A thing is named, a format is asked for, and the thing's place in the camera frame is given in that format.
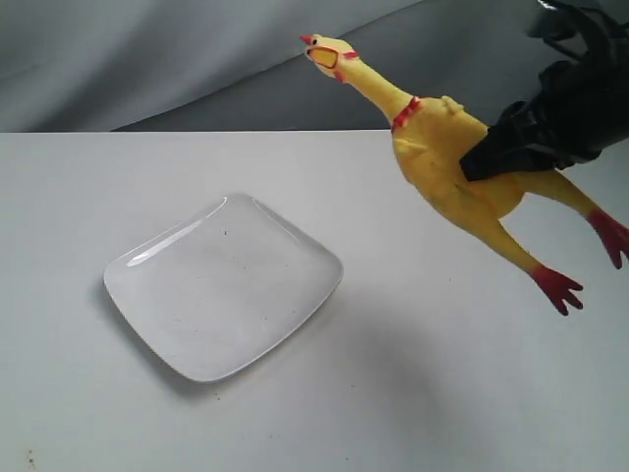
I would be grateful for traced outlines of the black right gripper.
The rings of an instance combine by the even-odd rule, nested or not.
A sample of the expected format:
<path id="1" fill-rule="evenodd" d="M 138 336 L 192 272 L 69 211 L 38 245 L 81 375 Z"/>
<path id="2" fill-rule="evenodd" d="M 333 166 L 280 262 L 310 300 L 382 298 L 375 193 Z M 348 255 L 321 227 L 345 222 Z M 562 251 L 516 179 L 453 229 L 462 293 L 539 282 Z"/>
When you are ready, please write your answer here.
<path id="1" fill-rule="evenodd" d="M 628 139 L 628 24 L 598 1 L 539 1 L 529 36 L 564 55 L 535 100 L 504 110 L 460 159 L 469 181 L 562 170 Z"/>

